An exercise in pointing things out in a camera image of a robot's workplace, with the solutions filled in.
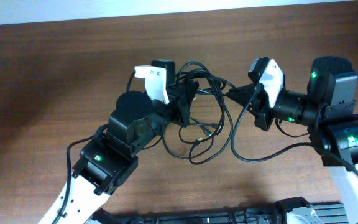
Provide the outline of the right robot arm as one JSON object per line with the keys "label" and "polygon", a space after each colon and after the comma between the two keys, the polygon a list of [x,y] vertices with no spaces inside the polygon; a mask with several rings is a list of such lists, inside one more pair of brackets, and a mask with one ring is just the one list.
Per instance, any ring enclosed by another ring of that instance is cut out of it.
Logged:
{"label": "right robot arm", "polygon": [[250,84],[230,89],[227,96],[251,113],[255,126],[264,131],[282,121],[306,126],[306,145],[329,169],[347,221],[358,223],[358,76],[350,61],[316,58],[304,94],[287,90],[284,73],[267,57],[254,60],[248,76]]}

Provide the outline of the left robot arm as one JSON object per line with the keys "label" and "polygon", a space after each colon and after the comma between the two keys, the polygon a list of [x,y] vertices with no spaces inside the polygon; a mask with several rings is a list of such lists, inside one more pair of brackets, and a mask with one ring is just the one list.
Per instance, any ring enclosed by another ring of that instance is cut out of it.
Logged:
{"label": "left robot arm", "polygon": [[82,140],[85,146],[79,160],[67,165],[67,182],[40,222],[85,223],[134,172],[139,151],[163,136],[170,123],[189,125],[198,87],[196,81],[169,85],[168,104],[146,92],[123,93],[108,123]]}

